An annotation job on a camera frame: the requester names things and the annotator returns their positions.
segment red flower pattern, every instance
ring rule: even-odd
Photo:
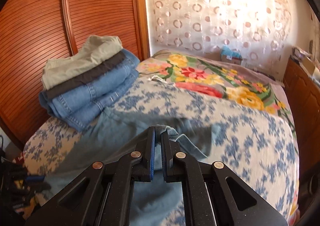
[[[176,86],[179,88],[185,88],[188,90],[204,93],[210,96],[222,98],[223,94],[216,90],[215,88],[204,86],[201,84],[194,84],[194,83],[188,83],[188,82],[176,82]]]
[[[181,73],[186,77],[194,79],[205,79],[208,76],[208,74],[205,73],[203,70],[194,69],[191,67],[182,68]]]

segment stack of folded clothes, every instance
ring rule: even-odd
[[[76,55],[48,59],[40,104],[49,115],[82,131],[132,86],[139,62],[118,37],[92,35]]]

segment metal pin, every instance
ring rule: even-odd
[[[218,161],[214,163],[214,167],[218,169],[222,169],[224,167],[224,164],[223,162]]]
[[[139,151],[133,151],[133,152],[131,153],[131,156],[134,157],[134,158],[137,158],[137,157],[139,157],[140,155],[141,155],[141,153],[140,153]]]
[[[176,153],[176,157],[178,157],[178,158],[185,158],[185,157],[186,157],[186,154],[183,153],[183,152],[178,152],[178,153]]]
[[[92,165],[94,169],[100,169],[102,166],[103,166],[103,163],[101,162],[94,162]]]

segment white curtain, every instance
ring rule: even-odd
[[[290,32],[287,0],[148,0],[151,43],[210,58],[223,45],[250,67],[277,69]]]

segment wooden wardrobe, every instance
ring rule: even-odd
[[[6,0],[0,11],[0,127],[20,148],[48,119],[38,94],[49,58],[68,57],[89,35],[119,36],[148,53],[145,0]]]
[[[292,59],[288,61],[283,82],[294,119],[303,175],[320,164],[320,89]]]

